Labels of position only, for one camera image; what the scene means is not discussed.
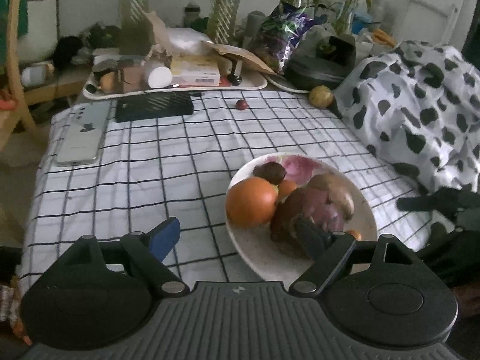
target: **tablecloth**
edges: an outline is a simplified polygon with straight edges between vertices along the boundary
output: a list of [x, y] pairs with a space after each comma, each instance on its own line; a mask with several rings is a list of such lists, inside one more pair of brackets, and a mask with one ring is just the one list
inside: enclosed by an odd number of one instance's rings
[[[246, 99], [247, 110], [235, 108], [239, 99]], [[416, 195], [412, 186], [331, 112], [280, 91], [209, 91], [192, 100], [193, 115], [124, 123], [116, 123], [110, 100], [99, 159], [83, 166], [54, 164], [75, 107], [53, 117], [25, 236], [23, 292], [81, 235], [114, 240], [148, 232], [169, 216], [180, 220], [182, 231], [164, 264], [187, 285], [260, 280], [230, 241], [224, 199], [237, 170], [272, 152], [308, 155], [337, 168], [365, 196], [379, 234], [395, 234], [414, 250], [426, 243], [430, 216], [395, 206], [398, 197]]]

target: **bottle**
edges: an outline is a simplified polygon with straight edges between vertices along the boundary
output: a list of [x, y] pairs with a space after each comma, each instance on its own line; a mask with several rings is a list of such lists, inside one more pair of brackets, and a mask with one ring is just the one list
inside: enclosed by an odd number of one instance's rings
[[200, 17], [200, 7], [193, 1], [189, 2], [183, 9], [183, 26], [190, 27]]

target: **cardboard box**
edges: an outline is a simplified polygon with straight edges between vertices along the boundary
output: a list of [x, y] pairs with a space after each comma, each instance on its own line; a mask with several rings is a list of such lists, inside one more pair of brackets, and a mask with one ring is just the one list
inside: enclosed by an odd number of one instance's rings
[[181, 86], [218, 86], [220, 71], [215, 56], [174, 56], [171, 65], [172, 84]]

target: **black and white spotted fabric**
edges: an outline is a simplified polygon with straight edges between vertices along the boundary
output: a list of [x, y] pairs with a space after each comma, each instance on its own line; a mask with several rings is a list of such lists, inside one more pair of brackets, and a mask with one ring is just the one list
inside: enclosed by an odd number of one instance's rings
[[451, 46], [407, 41], [369, 58], [335, 91], [343, 121], [421, 191], [476, 191], [480, 73]]

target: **tray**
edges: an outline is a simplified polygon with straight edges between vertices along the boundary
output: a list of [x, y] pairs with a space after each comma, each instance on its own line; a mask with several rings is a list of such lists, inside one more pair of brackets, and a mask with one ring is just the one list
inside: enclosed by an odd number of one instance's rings
[[133, 95], [141, 95], [142, 93], [152, 93], [152, 92], [191, 92], [191, 91], [258, 91], [267, 86], [268, 82], [261, 73], [257, 71], [244, 71], [241, 74], [243, 78], [242, 83], [239, 86], [191, 86], [191, 87], [181, 87], [181, 88], [168, 88], [168, 89], [149, 89], [148, 91], [135, 91], [129, 93], [111, 93], [111, 94], [100, 94], [100, 93], [90, 93], [85, 87], [88, 84], [95, 85], [95, 79], [93, 73], [88, 77], [85, 85], [83, 86], [82, 94], [85, 98], [89, 100], [106, 100], [106, 99], [117, 99], [119, 97], [128, 97]]

